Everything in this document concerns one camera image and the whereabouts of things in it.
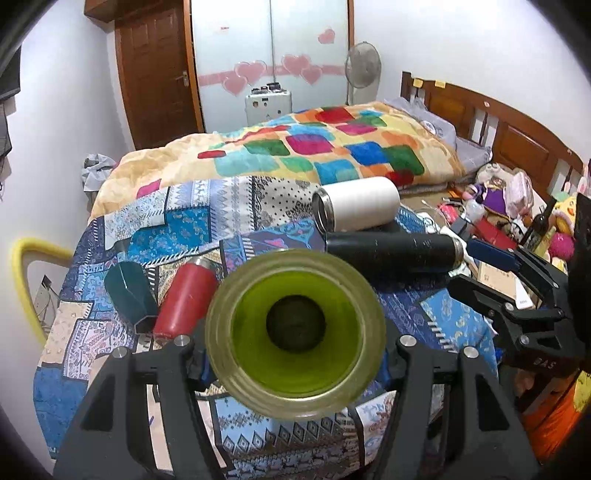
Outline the green metal bottle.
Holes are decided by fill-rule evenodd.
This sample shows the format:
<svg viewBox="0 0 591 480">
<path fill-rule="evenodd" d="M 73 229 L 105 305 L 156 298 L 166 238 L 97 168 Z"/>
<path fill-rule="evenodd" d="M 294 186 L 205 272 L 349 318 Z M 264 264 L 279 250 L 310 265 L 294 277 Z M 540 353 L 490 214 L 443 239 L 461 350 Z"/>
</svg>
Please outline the green metal bottle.
<svg viewBox="0 0 591 480">
<path fill-rule="evenodd" d="M 263 416 L 319 418 L 360 397 L 379 370 L 386 320 L 370 283 L 328 253 L 264 253 L 228 274 L 204 321 L 228 394 Z"/>
</svg>

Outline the dark teal cup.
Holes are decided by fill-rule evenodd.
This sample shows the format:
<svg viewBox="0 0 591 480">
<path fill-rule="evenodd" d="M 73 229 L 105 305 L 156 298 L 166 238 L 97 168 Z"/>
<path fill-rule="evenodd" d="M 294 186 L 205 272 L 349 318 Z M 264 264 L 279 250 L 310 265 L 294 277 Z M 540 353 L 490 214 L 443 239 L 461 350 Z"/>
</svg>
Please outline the dark teal cup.
<svg viewBox="0 0 591 480">
<path fill-rule="evenodd" d="M 119 318 L 136 335 L 151 333 L 158 305 L 142 266 L 131 261 L 117 263 L 108 270 L 104 285 Z"/>
</svg>

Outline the dark glass bottle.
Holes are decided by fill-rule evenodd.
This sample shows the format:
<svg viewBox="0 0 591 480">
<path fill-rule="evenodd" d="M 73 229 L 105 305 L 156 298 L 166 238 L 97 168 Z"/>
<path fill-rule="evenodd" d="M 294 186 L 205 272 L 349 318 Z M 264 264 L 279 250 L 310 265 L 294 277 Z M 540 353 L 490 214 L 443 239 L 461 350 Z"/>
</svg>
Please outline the dark glass bottle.
<svg viewBox="0 0 591 480">
<path fill-rule="evenodd" d="M 526 250 L 534 252 L 541 243 L 549 230 L 549 219 L 556 203 L 557 200 L 554 197 L 551 197 L 545 209 L 534 217 L 521 242 L 521 246 Z"/>
</svg>

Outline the purple plush toy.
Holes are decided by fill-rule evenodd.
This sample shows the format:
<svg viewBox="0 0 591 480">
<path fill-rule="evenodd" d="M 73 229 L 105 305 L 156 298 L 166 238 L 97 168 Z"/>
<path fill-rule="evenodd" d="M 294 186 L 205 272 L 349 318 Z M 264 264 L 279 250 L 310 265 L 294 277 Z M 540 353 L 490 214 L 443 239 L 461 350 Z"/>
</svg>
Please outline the purple plush toy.
<svg viewBox="0 0 591 480">
<path fill-rule="evenodd" d="M 504 198 L 504 189 L 498 186 L 489 186 L 481 184 L 482 193 L 480 195 L 481 205 L 494 215 L 507 218 L 506 202 Z"/>
</svg>

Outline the pink pouch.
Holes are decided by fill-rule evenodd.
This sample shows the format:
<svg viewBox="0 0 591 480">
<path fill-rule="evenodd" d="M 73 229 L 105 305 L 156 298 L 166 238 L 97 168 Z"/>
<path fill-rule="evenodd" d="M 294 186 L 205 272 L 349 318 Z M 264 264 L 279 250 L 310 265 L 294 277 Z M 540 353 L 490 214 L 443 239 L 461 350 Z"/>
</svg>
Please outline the pink pouch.
<svg viewBox="0 0 591 480">
<path fill-rule="evenodd" d="M 506 213 L 517 219 L 531 213 L 534 191 L 530 177 L 523 171 L 515 174 L 504 190 Z"/>
</svg>

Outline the grey pillow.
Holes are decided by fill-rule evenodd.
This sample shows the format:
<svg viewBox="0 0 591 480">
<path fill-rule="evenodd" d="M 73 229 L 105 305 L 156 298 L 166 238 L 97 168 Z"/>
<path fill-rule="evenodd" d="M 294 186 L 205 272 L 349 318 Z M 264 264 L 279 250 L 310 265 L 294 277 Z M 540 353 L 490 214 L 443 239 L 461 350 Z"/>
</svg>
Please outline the grey pillow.
<svg viewBox="0 0 591 480">
<path fill-rule="evenodd" d="M 406 112 L 441 141 L 454 147 L 467 174 L 476 173 L 492 160 L 490 147 L 481 147 L 473 141 L 459 137 L 456 127 L 448 120 L 430 112 L 421 99 L 408 101 L 403 97 L 397 97 L 386 100 L 385 103 Z"/>
</svg>

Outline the white metal bottle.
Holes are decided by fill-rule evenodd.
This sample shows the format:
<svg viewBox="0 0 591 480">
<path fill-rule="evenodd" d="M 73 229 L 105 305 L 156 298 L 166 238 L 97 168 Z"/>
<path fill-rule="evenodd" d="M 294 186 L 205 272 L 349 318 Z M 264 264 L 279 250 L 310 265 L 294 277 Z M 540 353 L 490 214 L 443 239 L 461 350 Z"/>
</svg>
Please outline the white metal bottle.
<svg viewBox="0 0 591 480">
<path fill-rule="evenodd" d="M 400 206 L 398 188 L 386 177 L 325 185 L 311 198 L 315 224 L 322 233 L 362 231 L 388 224 Z"/>
</svg>

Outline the red metal bottle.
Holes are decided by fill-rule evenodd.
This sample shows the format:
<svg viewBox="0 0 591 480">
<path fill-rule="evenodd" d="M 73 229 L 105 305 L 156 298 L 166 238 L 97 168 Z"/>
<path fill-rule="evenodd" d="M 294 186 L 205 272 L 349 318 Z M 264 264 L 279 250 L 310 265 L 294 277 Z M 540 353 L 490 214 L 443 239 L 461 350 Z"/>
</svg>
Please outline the red metal bottle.
<svg viewBox="0 0 591 480">
<path fill-rule="evenodd" d="M 191 336 L 198 322 L 206 316 L 217 287 L 211 260 L 199 257 L 180 266 L 160 306 L 153 336 L 158 340 Z"/>
</svg>

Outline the colourful checked blanket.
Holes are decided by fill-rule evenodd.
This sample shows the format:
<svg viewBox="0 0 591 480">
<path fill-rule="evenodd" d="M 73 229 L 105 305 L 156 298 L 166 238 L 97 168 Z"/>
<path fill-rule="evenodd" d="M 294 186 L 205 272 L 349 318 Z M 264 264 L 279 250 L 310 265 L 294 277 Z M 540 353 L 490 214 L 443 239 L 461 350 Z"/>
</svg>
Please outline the colourful checked blanket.
<svg viewBox="0 0 591 480">
<path fill-rule="evenodd" d="M 466 174 L 451 141 L 398 108 L 383 102 L 323 107 L 130 152 L 100 187 L 91 215 L 191 180 L 269 176 L 328 185 L 385 176 L 399 186 L 418 186 Z"/>
</svg>

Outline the blue patchwork bed cloth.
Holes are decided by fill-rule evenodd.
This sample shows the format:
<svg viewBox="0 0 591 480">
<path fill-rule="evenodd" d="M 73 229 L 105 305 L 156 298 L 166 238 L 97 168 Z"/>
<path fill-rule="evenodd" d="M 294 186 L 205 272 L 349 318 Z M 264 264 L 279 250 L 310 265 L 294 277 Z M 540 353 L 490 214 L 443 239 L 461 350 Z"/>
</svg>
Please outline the blue patchwork bed cloth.
<svg viewBox="0 0 591 480">
<path fill-rule="evenodd" d="M 263 252 L 321 250 L 311 216 L 315 184 L 273 177 L 196 180 L 143 196 L 92 220 L 73 254 L 33 381 L 48 451 L 56 456 L 104 358 L 116 347 L 149 351 L 113 307 L 104 280 L 123 261 L 140 264 L 162 301 L 177 269 L 204 257 L 223 278 Z M 380 448 L 394 394 L 372 383 L 342 411 L 311 421 L 253 412 L 213 384 L 197 405 L 219 466 L 229 479 L 338 479 L 366 467 Z"/>
</svg>

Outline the grey cloth bundle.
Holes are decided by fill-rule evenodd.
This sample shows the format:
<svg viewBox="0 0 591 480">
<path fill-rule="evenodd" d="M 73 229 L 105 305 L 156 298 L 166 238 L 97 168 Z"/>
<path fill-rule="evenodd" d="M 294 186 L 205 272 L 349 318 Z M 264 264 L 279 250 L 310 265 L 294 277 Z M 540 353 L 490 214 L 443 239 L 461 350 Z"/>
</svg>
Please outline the grey cloth bundle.
<svg viewBox="0 0 591 480">
<path fill-rule="evenodd" d="M 98 192 L 116 166 L 117 162 L 106 155 L 88 154 L 81 170 L 83 191 Z"/>
</svg>

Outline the white box appliance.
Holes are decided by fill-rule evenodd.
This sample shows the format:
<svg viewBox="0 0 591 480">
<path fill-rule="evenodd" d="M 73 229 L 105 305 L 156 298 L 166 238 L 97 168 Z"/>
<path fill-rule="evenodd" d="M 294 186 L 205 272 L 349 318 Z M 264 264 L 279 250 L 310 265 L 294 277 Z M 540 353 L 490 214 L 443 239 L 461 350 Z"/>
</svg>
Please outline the white box appliance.
<svg viewBox="0 0 591 480">
<path fill-rule="evenodd" d="M 281 87 L 279 82 L 253 88 L 245 96 L 245 115 L 249 126 L 279 118 L 292 111 L 291 92 Z"/>
</svg>

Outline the white wardrobe with hearts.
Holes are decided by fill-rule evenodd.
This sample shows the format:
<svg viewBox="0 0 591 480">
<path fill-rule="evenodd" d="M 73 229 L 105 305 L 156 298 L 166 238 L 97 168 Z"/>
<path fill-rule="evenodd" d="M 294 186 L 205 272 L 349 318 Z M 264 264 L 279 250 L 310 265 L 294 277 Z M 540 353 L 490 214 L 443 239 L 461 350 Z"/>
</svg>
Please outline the white wardrobe with hearts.
<svg viewBox="0 0 591 480">
<path fill-rule="evenodd" d="M 346 103 L 349 1 L 193 1 L 191 34 L 204 129 L 249 125 L 246 97 L 277 83 L 295 112 Z"/>
</svg>

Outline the brown wooden door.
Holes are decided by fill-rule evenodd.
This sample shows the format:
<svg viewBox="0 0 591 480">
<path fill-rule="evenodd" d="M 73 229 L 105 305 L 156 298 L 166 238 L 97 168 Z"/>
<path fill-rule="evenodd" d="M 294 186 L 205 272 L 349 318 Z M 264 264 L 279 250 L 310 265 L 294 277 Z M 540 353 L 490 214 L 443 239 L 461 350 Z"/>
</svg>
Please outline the brown wooden door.
<svg viewBox="0 0 591 480">
<path fill-rule="evenodd" d="M 84 14 L 114 26 L 119 86 L 137 150 L 204 131 L 190 2 L 87 1 Z"/>
</svg>

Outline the yellow chair frame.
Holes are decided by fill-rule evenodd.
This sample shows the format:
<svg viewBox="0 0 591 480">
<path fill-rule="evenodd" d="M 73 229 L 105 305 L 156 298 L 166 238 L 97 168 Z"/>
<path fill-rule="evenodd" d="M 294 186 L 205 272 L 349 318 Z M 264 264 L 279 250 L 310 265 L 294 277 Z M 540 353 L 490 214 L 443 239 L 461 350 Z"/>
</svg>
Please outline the yellow chair frame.
<svg viewBox="0 0 591 480">
<path fill-rule="evenodd" d="M 43 346 L 46 342 L 47 334 L 43 331 L 34 308 L 24 263 L 24 258 L 29 253 L 41 254 L 42 256 L 54 259 L 58 264 L 65 265 L 71 262 L 73 252 L 34 237 L 20 238 L 11 248 L 10 264 L 16 294 L 35 339 Z"/>
</svg>

